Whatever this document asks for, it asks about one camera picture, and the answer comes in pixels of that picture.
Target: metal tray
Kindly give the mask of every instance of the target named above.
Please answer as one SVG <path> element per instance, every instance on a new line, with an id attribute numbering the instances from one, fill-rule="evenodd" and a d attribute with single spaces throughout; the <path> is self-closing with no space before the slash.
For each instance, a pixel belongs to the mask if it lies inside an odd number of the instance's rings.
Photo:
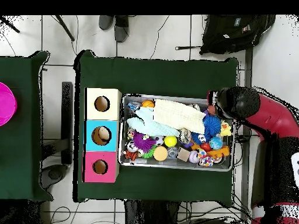
<path id="1" fill-rule="evenodd" d="M 233 155 L 234 155 L 234 143 L 235 143 L 235 128 L 232 128 L 232 136 L 225 136 L 223 141 L 224 145 L 229 146 L 230 155 L 224 157 L 222 163 L 213 164 L 211 167 L 198 166 L 197 164 L 193 164 L 189 161 L 184 162 L 180 159 L 166 159 L 162 162 L 155 160 L 153 157 L 149 159 L 145 158 L 136 158 L 135 161 L 131 161 L 126 159 L 122 153 L 125 150 L 125 145 L 127 142 L 126 135 L 128 130 L 128 124 L 126 120 L 130 118 L 129 109 L 127 107 L 128 102 L 143 102 L 144 100 L 154 100 L 154 99 L 162 99 L 162 100 L 171 100 L 183 104 L 198 104 L 202 111 L 207 109 L 207 100 L 204 99 L 192 99 L 192 98 L 182 98 L 182 97 L 169 97 L 169 96 L 154 96 L 154 95 L 145 95 L 145 94 L 125 94 L 121 100 L 121 119 L 120 119 L 120 135 L 119 135 L 119 151 L 118 158 L 119 163 L 123 166 L 144 166 L 144 167 L 164 167 L 170 169 L 191 169 L 191 170 L 208 170 L 208 171 L 220 171 L 227 172 L 233 166 Z M 230 120 L 226 120 L 230 126 L 232 126 L 232 122 Z"/>

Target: pink box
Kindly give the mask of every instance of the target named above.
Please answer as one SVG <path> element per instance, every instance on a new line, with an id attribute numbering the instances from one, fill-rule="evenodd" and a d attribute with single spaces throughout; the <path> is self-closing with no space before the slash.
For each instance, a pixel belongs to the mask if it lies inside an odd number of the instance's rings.
<path id="1" fill-rule="evenodd" d="M 106 172 L 98 174 L 93 170 L 93 164 L 102 160 L 106 163 Z M 83 155 L 83 182 L 114 183 L 119 173 L 117 152 L 87 151 Z"/>

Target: towel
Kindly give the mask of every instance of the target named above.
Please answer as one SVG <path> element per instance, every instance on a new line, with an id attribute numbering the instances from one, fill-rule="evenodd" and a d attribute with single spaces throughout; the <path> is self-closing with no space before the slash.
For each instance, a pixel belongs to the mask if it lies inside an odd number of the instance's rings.
<path id="1" fill-rule="evenodd" d="M 206 116 L 205 113 L 182 103 L 155 100 L 154 121 L 177 130 L 185 128 L 192 132 L 204 134 L 204 116 Z"/>
<path id="2" fill-rule="evenodd" d="M 135 129 L 136 131 L 154 136 L 176 136 L 180 135 L 180 132 L 174 128 L 171 128 L 167 125 L 157 123 L 153 120 L 153 108 L 152 107 L 140 107 L 137 110 L 136 115 L 140 118 L 129 118 L 127 120 L 128 125 Z"/>

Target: blue box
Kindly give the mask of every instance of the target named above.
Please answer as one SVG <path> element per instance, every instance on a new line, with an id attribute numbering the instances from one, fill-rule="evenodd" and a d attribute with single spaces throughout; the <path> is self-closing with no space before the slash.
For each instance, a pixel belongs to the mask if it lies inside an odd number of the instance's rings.
<path id="1" fill-rule="evenodd" d="M 118 143 L 118 121 L 87 120 L 86 121 L 86 151 L 115 152 Z M 110 141 L 105 145 L 98 145 L 92 140 L 92 133 L 96 127 L 106 127 L 111 134 Z"/>

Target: black backpack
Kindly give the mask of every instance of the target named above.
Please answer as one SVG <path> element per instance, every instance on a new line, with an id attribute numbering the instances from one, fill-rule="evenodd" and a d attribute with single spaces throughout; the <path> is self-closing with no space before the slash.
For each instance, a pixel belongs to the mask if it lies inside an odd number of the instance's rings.
<path id="1" fill-rule="evenodd" d="M 235 53 L 259 44 L 275 15 L 208 15 L 199 54 Z"/>

